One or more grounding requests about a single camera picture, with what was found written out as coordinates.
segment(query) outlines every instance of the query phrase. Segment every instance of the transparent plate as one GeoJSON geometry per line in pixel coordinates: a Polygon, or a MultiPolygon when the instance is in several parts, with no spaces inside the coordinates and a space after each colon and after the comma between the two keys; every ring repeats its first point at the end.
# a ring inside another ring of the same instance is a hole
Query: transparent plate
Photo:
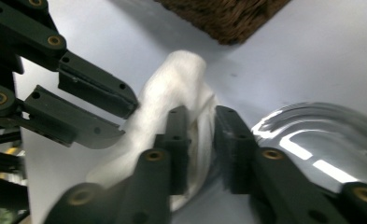
{"type": "Polygon", "coordinates": [[[252,132],[261,147],[286,151],[325,189],[367,183],[367,117],[356,111],[322,103],[291,105],[262,119],[252,132]]]}

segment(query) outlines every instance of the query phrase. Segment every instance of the white cloth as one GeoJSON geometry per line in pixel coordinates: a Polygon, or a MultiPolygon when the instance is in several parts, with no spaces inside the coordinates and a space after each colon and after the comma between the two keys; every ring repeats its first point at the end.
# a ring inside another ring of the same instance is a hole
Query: white cloth
{"type": "Polygon", "coordinates": [[[189,111],[189,190],[173,196],[171,209],[185,204],[204,184],[211,162],[215,106],[218,101],[204,83],[205,61],[179,50],[171,53],[139,94],[140,106],[124,124],[125,135],[112,155],[87,175],[89,182],[110,187],[133,173],[138,156],[164,133],[168,111],[184,105],[189,111]]]}

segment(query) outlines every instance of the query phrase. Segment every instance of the brown woven mat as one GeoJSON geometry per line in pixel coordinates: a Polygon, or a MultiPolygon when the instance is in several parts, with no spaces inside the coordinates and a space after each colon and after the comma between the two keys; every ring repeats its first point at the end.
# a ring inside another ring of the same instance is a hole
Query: brown woven mat
{"type": "Polygon", "coordinates": [[[289,0],[155,0],[222,45],[244,43],[289,0]]]}

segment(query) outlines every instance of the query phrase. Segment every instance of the crumpled white fabric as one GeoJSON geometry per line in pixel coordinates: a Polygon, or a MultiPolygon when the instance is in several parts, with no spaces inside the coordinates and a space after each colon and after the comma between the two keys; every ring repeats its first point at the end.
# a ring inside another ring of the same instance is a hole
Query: crumpled white fabric
{"type": "Polygon", "coordinates": [[[171,209],[177,210],[194,196],[210,167],[218,104],[204,82],[205,67],[205,61],[194,53],[171,53],[140,92],[140,106],[125,122],[125,135],[108,159],[88,173],[87,181],[108,188],[130,176],[140,153],[152,148],[157,133],[164,133],[168,111],[184,105],[189,111],[191,138],[189,190],[186,195],[171,198],[171,209]]]}

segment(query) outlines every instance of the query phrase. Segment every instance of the robotic claw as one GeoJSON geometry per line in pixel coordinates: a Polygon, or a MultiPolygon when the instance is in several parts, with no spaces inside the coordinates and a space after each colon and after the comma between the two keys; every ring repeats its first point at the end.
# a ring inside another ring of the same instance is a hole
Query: robotic claw
{"type": "MultiPolygon", "coordinates": [[[[103,148],[118,141],[123,134],[119,125],[40,86],[25,101],[17,99],[12,73],[23,73],[19,56],[58,72],[61,90],[116,116],[127,119],[138,106],[126,83],[66,48],[47,1],[0,0],[0,129],[22,126],[67,147],[77,142],[103,148]]],[[[215,150],[225,186],[234,194],[250,194],[260,223],[367,223],[367,184],[345,184],[338,194],[321,189],[287,154],[258,147],[235,111],[216,109],[215,150]]],[[[187,189],[186,122],[184,107],[172,110],[165,134],[157,135],[153,149],[140,156],[129,179],[110,189],[74,186],[53,206],[46,223],[169,223],[169,195],[187,189]]],[[[19,133],[3,134],[0,144],[20,139],[19,133]]],[[[22,170],[21,160],[0,153],[0,171],[17,170],[22,170]]],[[[0,180],[0,206],[28,209],[26,188],[0,180]],[[6,196],[1,189],[12,193],[6,196]]]]}

